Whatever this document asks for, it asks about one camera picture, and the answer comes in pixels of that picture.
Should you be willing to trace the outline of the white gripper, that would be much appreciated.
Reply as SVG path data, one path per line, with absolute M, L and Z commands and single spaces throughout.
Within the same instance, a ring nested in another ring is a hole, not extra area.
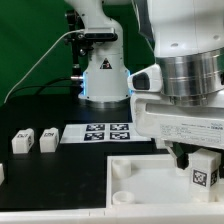
M 208 95 L 206 106 L 174 106 L 161 94 L 162 73 L 154 64 L 127 79 L 133 91 L 130 106 L 140 136 L 178 142 L 167 148 L 179 169 L 189 166 L 179 143 L 224 149 L 224 89 Z

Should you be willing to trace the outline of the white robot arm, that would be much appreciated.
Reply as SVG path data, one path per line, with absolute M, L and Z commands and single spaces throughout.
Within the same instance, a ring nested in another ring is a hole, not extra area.
M 80 15 L 89 55 L 81 102 L 105 108 L 128 99 L 136 131 L 157 146 L 224 149 L 224 0 L 66 0 Z M 122 28 L 103 5 L 132 4 L 153 65 L 123 65 Z

